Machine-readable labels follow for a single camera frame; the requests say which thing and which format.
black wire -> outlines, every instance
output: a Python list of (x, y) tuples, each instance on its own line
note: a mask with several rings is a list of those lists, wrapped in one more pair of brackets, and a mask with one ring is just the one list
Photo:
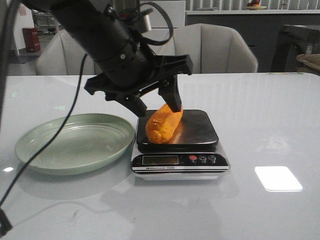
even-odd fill
[(1, 116), (5, 98), (6, 78), (8, 73), (9, 49), (11, 46), (13, 28), (21, 0), (11, 0), (6, 11), (0, 39), (0, 128)]
[(85, 54), (82, 58), (81, 61), (81, 67), (80, 67), (80, 74), (79, 74), (79, 79), (78, 79), (78, 84), (77, 84), (77, 88), (76, 88), (76, 92), (75, 92), (75, 96), (73, 99), (73, 103), (72, 106), (68, 112), (68, 114), (66, 115), (66, 117), (64, 118), (61, 126), (59, 127), (59, 129), (56, 131), (56, 133), (53, 135), (53, 137), (42, 147), (40, 148), (23, 166), (22, 168), (19, 170), (19, 172), (16, 174), (16, 176), (14, 177), (14, 179), (12, 180), (11, 184), (9, 185), (8, 189), (6, 190), (4, 196), (2, 197), (1, 201), (0, 201), (0, 207), (2, 206), (2, 204), (4, 203), (4, 201), (6, 200), (7, 196), (9, 195), (10, 191), (12, 190), (12, 188), (14, 187), (15, 183), (17, 182), (17, 180), (19, 179), (19, 177), (21, 176), (21, 174), (24, 172), (24, 170), (28, 167), (28, 165), (40, 154), (42, 153), (55, 139), (56, 137), (59, 135), (59, 133), (62, 131), (62, 129), (64, 128), (64, 126), (66, 125), (69, 117), (71, 116), (78, 96), (79, 96), (79, 90), (80, 90), (80, 86), (81, 86), (81, 79), (82, 79), (82, 75), (83, 75), (83, 70), (84, 70), (84, 65), (85, 65), (85, 60), (87, 58), (87, 54)]
[(142, 37), (140, 39), (141, 42), (144, 42), (144, 43), (149, 44), (149, 45), (154, 45), (154, 46), (161, 46), (161, 45), (166, 44), (167, 42), (169, 42), (169, 40), (174, 35), (174, 26), (173, 26), (173, 24), (171, 22), (170, 17), (166, 13), (166, 11), (162, 7), (160, 7), (158, 4), (156, 4), (155, 2), (148, 1), (148, 2), (140, 4), (140, 6), (143, 6), (143, 5), (151, 5), (151, 6), (153, 6), (163, 16), (163, 18), (164, 18), (164, 20), (165, 20), (165, 22), (166, 22), (166, 24), (168, 25), (168, 28), (169, 28), (169, 37), (167, 39), (161, 40), (161, 41), (153, 40), (153, 39), (150, 39), (150, 38), (147, 38), (147, 37)]

gray chair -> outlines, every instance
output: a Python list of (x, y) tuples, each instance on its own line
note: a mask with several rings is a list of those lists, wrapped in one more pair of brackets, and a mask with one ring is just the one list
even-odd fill
[(256, 73), (255, 55), (234, 29), (197, 23), (174, 29), (159, 55), (189, 54), (194, 74)]
[[(85, 52), (82, 47), (65, 31), (61, 30), (52, 38), (46, 49), (35, 63), (37, 75), (79, 75), (80, 65)], [(101, 73), (90, 57), (85, 60), (83, 74)]]

glossy table surface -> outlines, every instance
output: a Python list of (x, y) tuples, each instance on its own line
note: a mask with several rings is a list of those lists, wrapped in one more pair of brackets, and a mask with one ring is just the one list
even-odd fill
[[(7, 78), (0, 132), (0, 195), (21, 164), (17, 140), (64, 117), (77, 76)], [(73, 176), (27, 169), (2, 208), (10, 240), (315, 240), (320, 236), (320, 79), (302, 73), (180, 75), (185, 109), (208, 113), (231, 165), (207, 181), (144, 181), (131, 151)], [(164, 102), (143, 97), (149, 109)], [(137, 117), (81, 88), (73, 114)]]

red button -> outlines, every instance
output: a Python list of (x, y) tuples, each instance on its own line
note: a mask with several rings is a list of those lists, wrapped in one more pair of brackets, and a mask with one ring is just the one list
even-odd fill
[(195, 155), (190, 155), (190, 156), (189, 156), (189, 159), (190, 159), (191, 161), (195, 161), (195, 160), (197, 160), (197, 156), (195, 156)]

scale display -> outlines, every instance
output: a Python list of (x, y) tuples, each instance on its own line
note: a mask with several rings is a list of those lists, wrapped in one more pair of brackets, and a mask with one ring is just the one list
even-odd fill
[(143, 156), (142, 165), (176, 165), (179, 164), (177, 155), (168, 155), (168, 156)]

